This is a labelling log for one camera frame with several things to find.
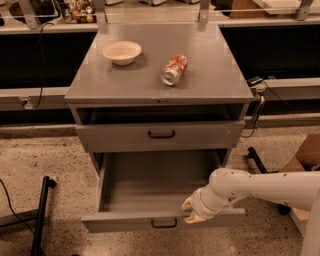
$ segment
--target black stand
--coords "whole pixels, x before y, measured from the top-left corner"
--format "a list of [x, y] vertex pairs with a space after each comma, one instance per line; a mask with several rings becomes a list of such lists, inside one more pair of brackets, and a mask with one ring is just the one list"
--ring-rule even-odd
[[[256, 165], [258, 166], [258, 169], [262, 174], [268, 174], [268, 173], [275, 173], [275, 172], [268, 172], [267, 169], [264, 167], [260, 157], [258, 156], [256, 150], [253, 147], [248, 148], [249, 151], [249, 157], [254, 160]], [[287, 215], [290, 213], [291, 208], [285, 205], [278, 205], [278, 211], [281, 215]]]
[[0, 218], [0, 228], [15, 225], [21, 222], [36, 220], [36, 227], [33, 237], [31, 256], [41, 256], [41, 240], [42, 240], [42, 230], [43, 223], [46, 213], [46, 204], [48, 197], [49, 187], [53, 188], [56, 185], [56, 182], [50, 177], [43, 177], [41, 195], [39, 200], [39, 208], [36, 210], [26, 211], [22, 213], [18, 213], [17, 215], [21, 218], [19, 220], [15, 215], [5, 216]]

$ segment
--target clutter on shelf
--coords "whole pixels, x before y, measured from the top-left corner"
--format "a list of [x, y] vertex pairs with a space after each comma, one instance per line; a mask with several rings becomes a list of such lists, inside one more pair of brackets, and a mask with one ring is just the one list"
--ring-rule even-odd
[[95, 8], [93, 0], [65, 0], [62, 10], [67, 24], [95, 23]]

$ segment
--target terrazzo floor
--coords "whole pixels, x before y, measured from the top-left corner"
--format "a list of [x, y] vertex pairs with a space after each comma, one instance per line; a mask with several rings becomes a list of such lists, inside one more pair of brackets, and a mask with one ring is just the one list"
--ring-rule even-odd
[[[307, 134], [320, 126], [264, 127], [241, 138], [229, 158], [230, 168], [255, 171], [247, 158], [253, 146], [269, 171], [280, 169]], [[46, 256], [120, 255], [299, 255], [302, 236], [289, 215], [275, 204], [254, 198], [240, 201], [246, 217], [237, 226], [189, 230], [154, 230], [90, 234], [80, 219], [92, 214], [96, 202], [96, 172], [73, 126], [0, 127], [0, 178], [16, 212], [38, 207], [43, 176], [57, 181], [50, 190], [42, 248]], [[0, 188], [0, 216], [10, 215]], [[30, 255], [32, 233], [23, 224], [0, 230], [0, 255]]]

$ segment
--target electrical cord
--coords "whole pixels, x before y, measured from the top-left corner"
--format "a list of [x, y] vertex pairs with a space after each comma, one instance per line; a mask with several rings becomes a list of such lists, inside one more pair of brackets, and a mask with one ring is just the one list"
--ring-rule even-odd
[[[5, 193], [6, 193], [7, 201], [8, 201], [8, 205], [9, 205], [9, 208], [10, 208], [11, 213], [12, 213], [18, 220], [20, 220], [20, 221], [31, 231], [31, 233], [32, 233], [33, 236], [34, 236], [35, 233], [34, 233], [34, 231], [32, 230], [32, 228], [30, 227], [30, 225], [29, 225], [26, 221], [24, 221], [22, 218], [20, 218], [19, 215], [16, 214], [16, 212], [13, 210], [12, 205], [11, 205], [11, 199], [10, 199], [10, 196], [9, 196], [9, 192], [8, 192], [8, 190], [7, 190], [7, 188], [6, 188], [6, 185], [5, 185], [4, 182], [2, 181], [2, 179], [0, 179], [0, 183], [2, 184], [2, 187], [3, 187], [3, 189], [4, 189]], [[40, 248], [40, 250], [41, 250], [42, 255], [45, 256], [45, 253], [44, 253], [44, 251], [42, 250], [42, 248]]]
[[267, 88], [270, 90], [270, 92], [272, 92], [273, 95], [275, 95], [280, 101], [282, 101], [283, 103], [285, 103], [288, 106], [292, 107], [287, 101], [281, 99], [280, 96], [274, 90], [271, 89], [271, 87], [268, 85], [268, 83], [265, 80], [262, 80], [261, 83], [263, 83], [265, 86], [267, 86]]
[[[287, 105], [290, 106], [290, 107], [293, 107], [293, 106], [290, 105], [287, 101], [281, 99], [280, 96], [279, 96], [274, 90], [271, 89], [271, 87], [268, 85], [268, 83], [267, 83], [265, 80], [263, 80], [263, 79], [260, 78], [260, 81], [259, 81], [259, 82], [263, 83], [280, 101], [282, 101], [283, 103], [287, 104]], [[251, 133], [250, 133], [248, 136], [241, 136], [242, 138], [248, 139], [248, 138], [250, 138], [250, 137], [254, 134], [254, 131], [256, 130], [256, 125], [257, 125], [258, 119], [259, 119], [259, 117], [260, 117], [260, 114], [261, 114], [261, 112], [258, 113], [258, 116], [257, 116], [257, 118], [255, 119], [255, 121], [254, 121], [254, 123], [253, 123], [253, 128], [252, 128]]]
[[42, 100], [42, 93], [43, 93], [43, 87], [44, 87], [44, 71], [45, 71], [45, 56], [44, 56], [44, 51], [43, 51], [43, 46], [42, 46], [42, 32], [45, 26], [47, 25], [54, 25], [52, 22], [47, 22], [41, 25], [40, 28], [40, 34], [39, 34], [39, 46], [40, 46], [40, 51], [41, 51], [41, 57], [42, 57], [42, 75], [41, 75], [41, 89], [40, 89], [40, 95], [39, 95], [39, 99], [38, 102], [35, 106], [32, 107], [32, 109], [36, 109]]

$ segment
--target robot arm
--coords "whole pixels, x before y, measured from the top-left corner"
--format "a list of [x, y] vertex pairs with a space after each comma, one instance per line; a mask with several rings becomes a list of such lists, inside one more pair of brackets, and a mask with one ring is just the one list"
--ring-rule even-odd
[[219, 168], [183, 203], [183, 210], [192, 211], [185, 221], [206, 221], [248, 196], [311, 211], [301, 255], [320, 255], [320, 172], [250, 174]]

